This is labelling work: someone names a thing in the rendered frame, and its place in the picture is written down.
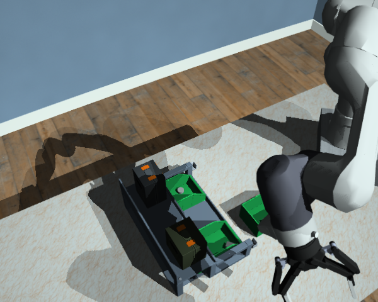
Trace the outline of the grey metal shelf rack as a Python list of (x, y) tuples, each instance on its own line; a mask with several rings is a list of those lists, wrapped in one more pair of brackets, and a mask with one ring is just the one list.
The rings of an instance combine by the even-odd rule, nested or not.
[[(196, 163), (187, 162), (165, 172), (164, 176), (167, 180), (184, 171), (185, 174), (192, 175), (192, 171), (195, 169), (197, 169)], [(123, 202), (129, 215), (133, 219), (173, 290), (175, 286), (174, 291), (177, 297), (183, 294), (183, 287), (188, 283), (206, 273), (209, 278), (215, 276), (247, 257), (251, 252), (251, 248), (253, 249), (258, 245), (255, 238), (253, 238), (252, 241), (249, 238), (217, 257), (213, 255), (207, 246), (206, 258), (182, 270), (169, 247), (166, 245), (165, 228), (187, 217), (193, 220), (198, 229), (201, 229), (213, 221), (226, 219), (207, 195), (205, 201), (183, 211), (167, 187), (167, 199), (147, 209), (136, 191), (135, 184), (125, 188), (121, 179), (118, 180)], [(198, 274), (199, 272), (201, 273)]]

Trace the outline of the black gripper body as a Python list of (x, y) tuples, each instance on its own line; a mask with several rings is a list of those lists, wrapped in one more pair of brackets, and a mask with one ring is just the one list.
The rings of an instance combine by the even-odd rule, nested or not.
[[(284, 246), (283, 246), (284, 247)], [(318, 266), (311, 264), (311, 258), (323, 260), (325, 256), (325, 251), (319, 243), (318, 237), (313, 238), (309, 243), (300, 247), (284, 247), (287, 254), (287, 263), (292, 267), (297, 267), (298, 263), (302, 260), (304, 261), (304, 268), (302, 271), (306, 272), (310, 269), (317, 269)], [(292, 260), (293, 259), (293, 260)]]

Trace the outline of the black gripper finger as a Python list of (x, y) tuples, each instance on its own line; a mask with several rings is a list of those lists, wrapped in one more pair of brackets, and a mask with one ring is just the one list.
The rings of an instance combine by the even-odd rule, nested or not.
[(327, 256), (324, 256), (322, 261), (315, 258), (311, 258), (311, 264), (322, 267), (323, 269), (329, 269), (335, 273), (345, 276), (347, 278), (353, 299), (356, 299), (357, 297), (355, 294), (355, 290), (353, 288), (355, 286), (353, 275), (360, 274), (360, 270), (358, 268), (357, 263), (354, 262), (351, 258), (349, 258), (349, 256), (347, 256), (345, 253), (343, 253), (336, 246), (334, 241), (330, 241), (329, 245), (322, 247), (322, 249), (325, 251), (325, 253), (334, 255), (342, 264), (327, 258)]
[(300, 274), (301, 270), (304, 268), (305, 264), (304, 261), (300, 261), (296, 268), (291, 266), (280, 284), (280, 280), (282, 277), (282, 269), (284, 269), (286, 264), (288, 264), (287, 257), (281, 259), (279, 256), (275, 257), (275, 272), (272, 281), (272, 294), (274, 296), (276, 296), (277, 294), (281, 294), (284, 302), (292, 302), (288, 290), (294, 282), (294, 279)]

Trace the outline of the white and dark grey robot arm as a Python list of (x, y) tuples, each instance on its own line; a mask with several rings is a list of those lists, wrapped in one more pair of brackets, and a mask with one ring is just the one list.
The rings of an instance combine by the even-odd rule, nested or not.
[(311, 208), (315, 199), (348, 213), (368, 203), (374, 191), (378, 0), (327, 0), (322, 22), (334, 35), (323, 56), (324, 77), (338, 94), (326, 136), (346, 153), (302, 150), (271, 156), (259, 166), (256, 183), (268, 214), (257, 227), (284, 247), (299, 247), (318, 237)]

